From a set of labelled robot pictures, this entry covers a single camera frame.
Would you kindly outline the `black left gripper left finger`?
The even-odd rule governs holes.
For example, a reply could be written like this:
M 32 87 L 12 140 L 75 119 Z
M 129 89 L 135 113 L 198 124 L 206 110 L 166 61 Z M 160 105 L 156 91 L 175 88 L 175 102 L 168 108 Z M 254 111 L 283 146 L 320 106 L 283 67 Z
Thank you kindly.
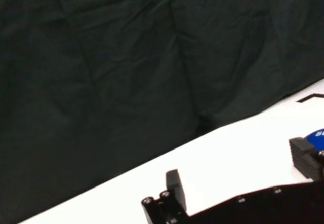
M 187 205 L 178 170 L 166 173 L 166 189 L 158 199 L 146 197 L 141 205 L 148 224 L 187 223 Z

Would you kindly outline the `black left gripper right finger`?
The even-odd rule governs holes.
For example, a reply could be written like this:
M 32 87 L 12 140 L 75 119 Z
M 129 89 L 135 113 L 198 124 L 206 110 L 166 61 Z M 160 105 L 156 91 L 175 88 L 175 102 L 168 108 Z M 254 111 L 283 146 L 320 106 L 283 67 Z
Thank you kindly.
M 294 167 L 307 179 L 323 179 L 323 150 L 302 137 L 289 140 Z

